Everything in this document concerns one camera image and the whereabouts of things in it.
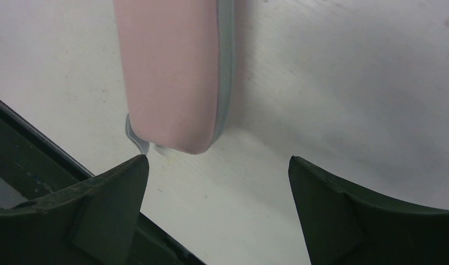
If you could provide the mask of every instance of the gray rubber strip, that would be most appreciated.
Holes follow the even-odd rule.
[[[132,125],[130,124],[129,115],[127,115],[127,118],[125,120],[125,134],[135,144],[135,146],[137,146],[140,153],[142,153],[144,155],[146,155],[148,153],[148,150],[150,148],[150,143],[140,139],[135,134],[135,132],[132,129]]]
[[[212,143],[226,127],[234,81],[236,40],[234,36],[234,0],[218,0],[218,30],[220,34],[218,108]]]

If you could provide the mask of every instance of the white surface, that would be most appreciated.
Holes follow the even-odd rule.
[[[287,180],[300,155],[449,209],[449,0],[236,0],[228,131],[149,155],[142,212],[210,265],[309,264]],[[137,154],[110,1],[0,0],[0,99],[94,173]]]

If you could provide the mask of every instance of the dark green plastic part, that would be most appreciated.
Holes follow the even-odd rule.
[[[312,265],[449,264],[449,211],[407,203],[292,157],[289,177]]]
[[[0,264],[204,265],[139,212],[145,156],[95,177],[0,101],[0,178],[29,199],[0,209]]]

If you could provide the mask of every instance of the pink cushion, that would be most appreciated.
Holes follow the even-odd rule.
[[[154,144],[204,152],[217,115],[217,2],[114,3],[133,131]]]

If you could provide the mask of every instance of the gray plastic edge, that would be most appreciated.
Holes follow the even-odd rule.
[[[132,125],[130,124],[130,118],[127,114],[127,118],[125,120],[125,134],[127,137],[137,146],[140,153],[146,155],[148,153],[150,143],[140,139],[132,129]]]
[[[219,88],[215,132],[212,144],[226,128],[231,90],[236,69],[236,37],[234,35],[234,0],[218,0],[218,31],[220,35]]]

